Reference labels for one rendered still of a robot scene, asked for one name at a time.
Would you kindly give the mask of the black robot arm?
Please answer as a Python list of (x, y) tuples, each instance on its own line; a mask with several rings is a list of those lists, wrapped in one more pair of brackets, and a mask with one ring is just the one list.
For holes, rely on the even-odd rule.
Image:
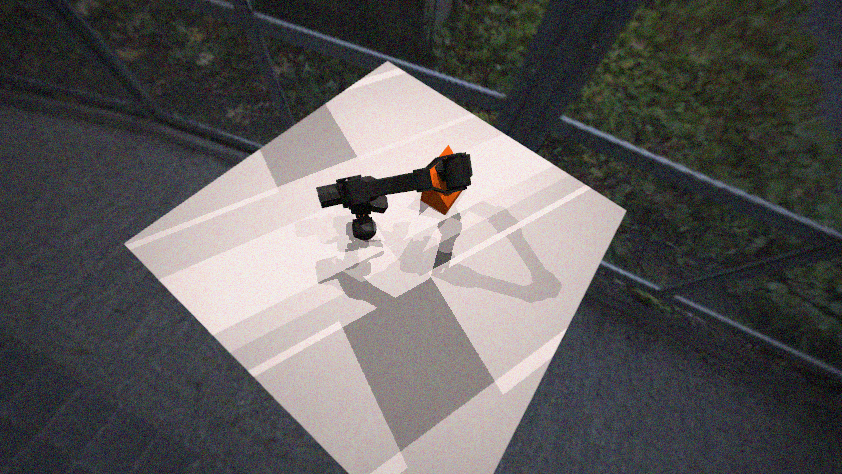
[[(432, 187), (429, 169), (434, 166), (441, 180), (446, 180), (449, 190)], [(349, 210), (359, 209), (369, 202), (367, 215), (371, 212), (383, 214), (388, 208), (386, 195), (429, 190), (450, 194), (466, 190), (467, 186), (471, 185), (471, 176), (473, 172), (470, 154), (460, 152), (436, 157), (425, 168), (413, 170), (412, 173), (380, 179), (356, 175), (337, 179), (335, 184), (316, 187), (316, 190), (322, 208), (342, 204), (343, 208)]]

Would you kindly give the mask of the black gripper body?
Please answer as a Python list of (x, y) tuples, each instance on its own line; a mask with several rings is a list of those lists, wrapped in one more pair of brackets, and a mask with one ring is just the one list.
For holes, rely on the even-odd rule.
[(368, 205), (370, 205), (369, 202), (364, 208), (351, 209), (351, 214), (356, 214), (356, 218), (359, 218), (357, 222), (352, 224), (353, 236), (355, 238), (373, 236), (375, 234), (373, 221), (370, 221), (370, 216), (366, 214)]

